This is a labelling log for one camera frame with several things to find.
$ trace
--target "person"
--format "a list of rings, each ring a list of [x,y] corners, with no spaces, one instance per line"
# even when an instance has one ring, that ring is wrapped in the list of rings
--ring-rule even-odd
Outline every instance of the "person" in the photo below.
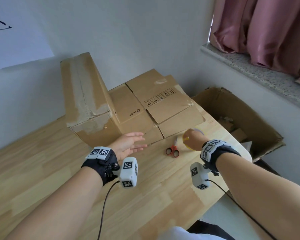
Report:
[[[209,139],[202,133],[189,129],[184,133],[184,143],[201,151]],[[143,133],[122,135],[108,147],[117,160],[141,151],[147,145]],[[276,239],[300,239],[300,186],[252,164],[235,153],[223,153],[215,166],[226,182],[236,202],[258,221]],[[50,195],[6,237],[14,239],[75,239],[88,217],[104,182],[96,170],[83,166],[75,175]],[[253,223],[261,239],[268,234]],[[167,239],[222,239],[210,234],[192,234],[174,227],[159,236]]]

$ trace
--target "person's right arm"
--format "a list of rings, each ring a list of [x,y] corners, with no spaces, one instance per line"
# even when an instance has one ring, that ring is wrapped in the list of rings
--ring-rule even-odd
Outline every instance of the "person's right arm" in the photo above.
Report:
[[[202,145],[209,141],[198,131],[186,133],[189,139],[184,143],[194,150],[201,151]],[[300,239],[299,185],[233,153],[223,153],[216,167],[236,202],[274,237]],[[270,239],[253,225],[262,239]]]

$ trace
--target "black pants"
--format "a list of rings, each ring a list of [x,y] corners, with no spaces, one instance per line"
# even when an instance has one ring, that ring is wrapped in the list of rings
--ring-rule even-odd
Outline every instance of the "black pants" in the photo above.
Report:
[[[197,220],[188,230],[189,233],[202,233],[202,234],[210,234],[214,236],[218,236],[220,238],[224,238],[226,240],[235,240],[232,236],[227,234],[224,230],[222,230],[217,225],[212,225],[210,223]]]

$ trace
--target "forearm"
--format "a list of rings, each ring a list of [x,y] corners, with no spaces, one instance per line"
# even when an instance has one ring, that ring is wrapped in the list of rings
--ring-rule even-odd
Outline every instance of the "forearm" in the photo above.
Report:
[[[238,204],[277,239],[300,239],[300,186],[232,153],[216,167]]]
[[[20,222],[6,239],[75,239],[102,185],[95,170],[81,168]]]

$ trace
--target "person's left arm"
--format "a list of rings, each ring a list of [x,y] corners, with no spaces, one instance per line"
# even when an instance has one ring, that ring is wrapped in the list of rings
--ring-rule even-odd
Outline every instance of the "person's left arm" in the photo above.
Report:
[[[144,140],[142,136],[141,132],[128,133],[108,147],[119,161],[147,146],[134,145],[136,141]],[[82,167],[24,218],[6,239],[75,239],[102,185],[102,179],[94,169]]]

